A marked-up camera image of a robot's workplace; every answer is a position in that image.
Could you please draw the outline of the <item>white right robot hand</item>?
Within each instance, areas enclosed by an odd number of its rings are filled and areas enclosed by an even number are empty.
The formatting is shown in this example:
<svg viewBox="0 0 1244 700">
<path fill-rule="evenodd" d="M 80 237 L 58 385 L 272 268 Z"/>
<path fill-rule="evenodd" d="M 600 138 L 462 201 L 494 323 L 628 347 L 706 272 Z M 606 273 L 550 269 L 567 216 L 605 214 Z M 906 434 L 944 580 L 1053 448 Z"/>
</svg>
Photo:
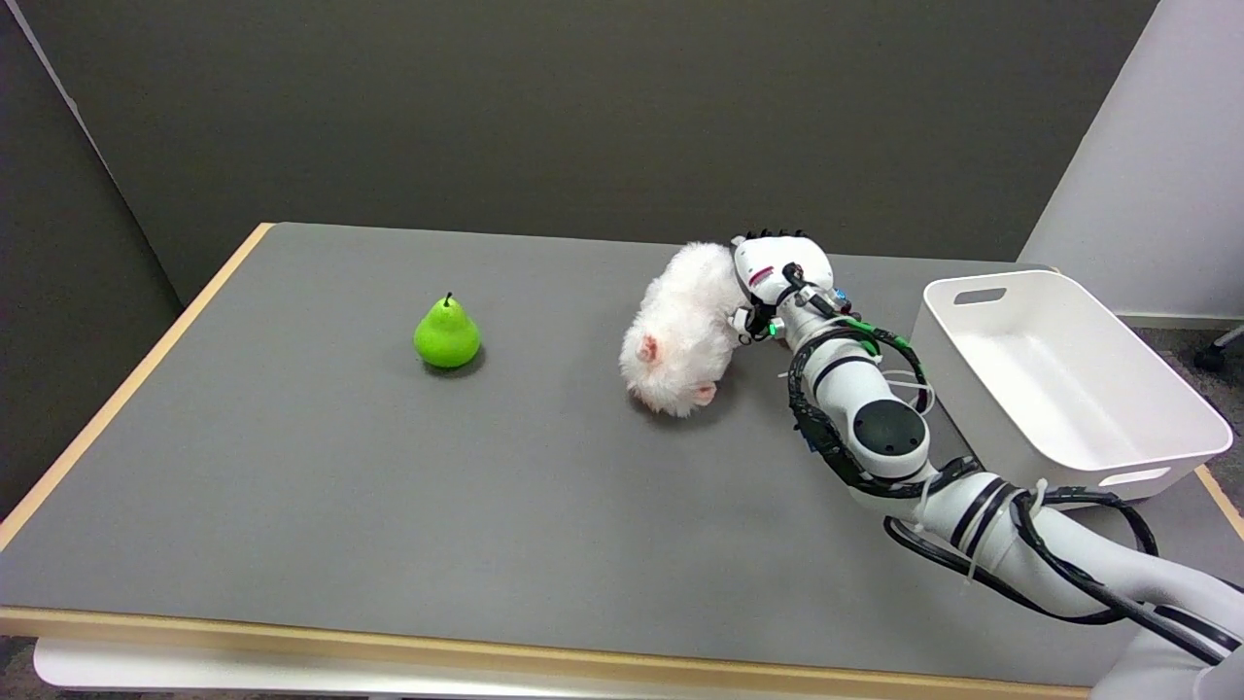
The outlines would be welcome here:
<svg viewBox="0 0 1244 700">
<path fill-rule="evenodd" d="M 743 291 L 730 325 L 743 344 L 769 338 L 800 344 L 814 325 L 843 315 L 830 259 L 802 230 L 734 236 L 730 252 Z"/>
</svg>

